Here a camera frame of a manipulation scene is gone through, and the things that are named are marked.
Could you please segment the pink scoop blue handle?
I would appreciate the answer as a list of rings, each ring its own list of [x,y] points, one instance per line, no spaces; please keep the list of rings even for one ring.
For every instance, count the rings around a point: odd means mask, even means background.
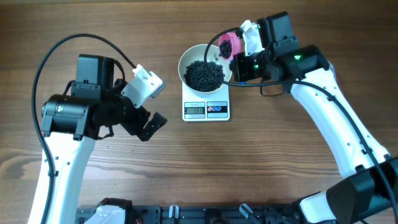
[[[233,57],[240,53],[241,51],[241,41],[238,38],[238,36],[236,35],[235,32],[228,32],[226,34],[223,34],[220,38],[219,38],[219,42],[218,42],[218,47],[220,46],[220,44],[222,43],[222,41],[224,40],[230,40],[231,44],[232,44],[232,53],[230,58],[225,59],[225,60],[232,60]]]

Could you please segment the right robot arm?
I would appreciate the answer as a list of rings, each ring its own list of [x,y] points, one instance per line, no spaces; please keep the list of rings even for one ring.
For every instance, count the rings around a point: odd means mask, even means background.
[[[244,50],[230,69],[237,82],[282,85],[307,111],[332,151],[341,181],[298,201],[304,223],[361,222],[397,209],[397,159],[364,127],[335,78],[332,64],[314,45],[301,47],[286,12],[236,30]]]

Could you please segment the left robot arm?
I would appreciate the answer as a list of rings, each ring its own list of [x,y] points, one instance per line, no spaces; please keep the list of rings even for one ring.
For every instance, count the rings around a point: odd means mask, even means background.
[[[44,103],[41,130],[50,154],[42,158],[29,223],[75,221],[83,174],[101,127],[120,124],[148,141],[167,122],[142,105],[164,89],[164,82],[141,65],[133,68],[131,81],[114,79],[120,66],[113,58],[81,54],[66,92]]]

